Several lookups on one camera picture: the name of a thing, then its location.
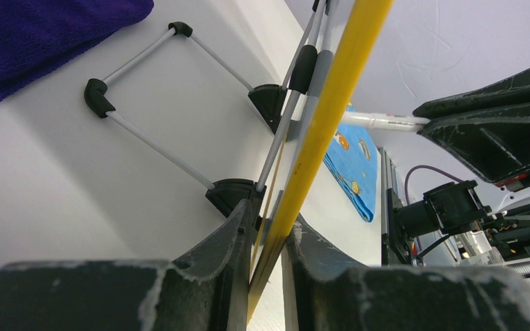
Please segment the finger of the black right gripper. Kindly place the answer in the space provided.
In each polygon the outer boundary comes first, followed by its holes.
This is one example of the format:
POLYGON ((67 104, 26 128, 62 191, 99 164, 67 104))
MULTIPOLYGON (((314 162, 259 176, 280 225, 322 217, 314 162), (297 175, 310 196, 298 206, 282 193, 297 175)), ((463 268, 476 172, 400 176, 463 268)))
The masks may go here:
POLYGON ((487 183, 530 177, 530 103, 441 117, 419 134, 487 183))
POLYGON ((427 101, 413 116, 427 119, 530 103, 530 68, 483 88, 427 101))

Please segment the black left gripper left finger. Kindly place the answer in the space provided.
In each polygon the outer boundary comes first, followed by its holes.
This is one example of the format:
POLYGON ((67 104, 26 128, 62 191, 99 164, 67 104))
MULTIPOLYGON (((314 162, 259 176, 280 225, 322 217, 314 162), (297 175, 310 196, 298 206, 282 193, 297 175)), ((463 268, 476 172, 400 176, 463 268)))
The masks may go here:
POLYGON ((0 330, 245 330, 251 204, 173 261, 0 268, 0 330))

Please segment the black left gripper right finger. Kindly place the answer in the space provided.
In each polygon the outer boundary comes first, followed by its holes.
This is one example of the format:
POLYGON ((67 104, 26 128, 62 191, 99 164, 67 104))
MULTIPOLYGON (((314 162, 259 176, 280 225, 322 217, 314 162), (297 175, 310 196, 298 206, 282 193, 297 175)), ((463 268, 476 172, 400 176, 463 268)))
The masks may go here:
POLYGON ((368 267, 298 217, 283 251, 288 330, 530 330, 530 286, 499 267, 368 267))

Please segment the red whiteboard marker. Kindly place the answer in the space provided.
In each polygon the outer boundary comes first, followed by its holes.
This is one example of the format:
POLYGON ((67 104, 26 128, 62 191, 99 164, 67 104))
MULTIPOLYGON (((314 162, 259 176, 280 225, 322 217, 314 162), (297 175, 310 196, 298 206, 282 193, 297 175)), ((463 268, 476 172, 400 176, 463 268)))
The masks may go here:
POLYGON ((431 120, 424 117, 408 117, 382 113, 345 112, 341 124, 376 130, 418 132, 431 120))

